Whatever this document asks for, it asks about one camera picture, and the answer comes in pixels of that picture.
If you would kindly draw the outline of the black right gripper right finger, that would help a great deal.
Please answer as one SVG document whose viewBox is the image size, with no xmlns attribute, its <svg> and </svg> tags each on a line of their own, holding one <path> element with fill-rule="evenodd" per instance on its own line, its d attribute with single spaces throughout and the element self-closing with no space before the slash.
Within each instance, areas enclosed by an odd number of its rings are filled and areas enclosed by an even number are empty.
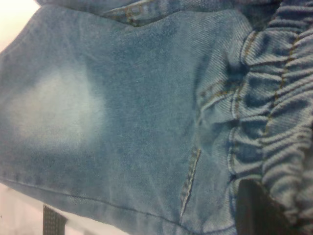
<svg viewBox="0 0 313 235">
<path fill-rule="evenodd" d="M 239 235 L 296 235 L 294 228 L 266 189 L 254 180 L 239 183 L 236 201 L 236 230 Z"/>
</svg>

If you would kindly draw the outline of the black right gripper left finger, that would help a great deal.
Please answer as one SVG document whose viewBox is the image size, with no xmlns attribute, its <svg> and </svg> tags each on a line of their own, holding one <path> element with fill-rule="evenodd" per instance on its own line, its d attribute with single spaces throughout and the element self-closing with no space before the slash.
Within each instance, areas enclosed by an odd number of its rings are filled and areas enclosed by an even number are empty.
<svg viewBox="0 0 313 235">
<path fill-rule="evenodd" d="M 67 219 L 48 206 L 43 206 L 43 235 L 65 235 Z"/>
</svg>

